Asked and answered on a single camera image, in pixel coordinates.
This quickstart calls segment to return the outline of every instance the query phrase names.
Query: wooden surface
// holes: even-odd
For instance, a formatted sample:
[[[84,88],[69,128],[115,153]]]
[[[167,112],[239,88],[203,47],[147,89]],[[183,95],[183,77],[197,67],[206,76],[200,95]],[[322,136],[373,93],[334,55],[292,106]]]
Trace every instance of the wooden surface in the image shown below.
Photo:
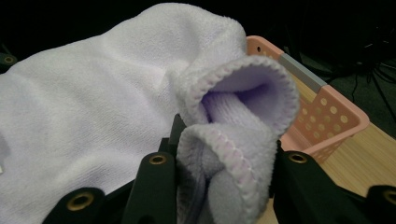
[[[312,101],[315,93],[298,79],[296,82],[300,94]],[[361,196],[373,185],[396,187],[396,140],[371,123],[364,131],[348,138],[320,166],[336,185]],[[257,224],[277,223],[273,200],[270,200]]]

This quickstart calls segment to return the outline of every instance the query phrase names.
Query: white cloth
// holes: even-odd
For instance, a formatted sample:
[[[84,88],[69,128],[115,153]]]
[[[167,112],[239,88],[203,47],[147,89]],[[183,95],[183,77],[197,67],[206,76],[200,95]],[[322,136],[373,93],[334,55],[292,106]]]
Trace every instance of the white cloth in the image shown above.
[[[0,223],[38,224],[74,189],[133,180],[176,113],[178,222],[253,223],[298,94],[246,43],[233,19],[163,3],[15,64],[0,75]]]

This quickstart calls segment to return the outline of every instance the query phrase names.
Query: towel fold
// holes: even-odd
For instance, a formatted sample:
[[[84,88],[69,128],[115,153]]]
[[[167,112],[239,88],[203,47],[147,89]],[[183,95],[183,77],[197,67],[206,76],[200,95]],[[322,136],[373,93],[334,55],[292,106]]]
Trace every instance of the towel fold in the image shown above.
[[[0,75],[0,222],[38,224],[74,189],[130,182],[179,113],[178,223],[253,223],[298,92],[246,44],[231,18],[163,3],[16,63]]]

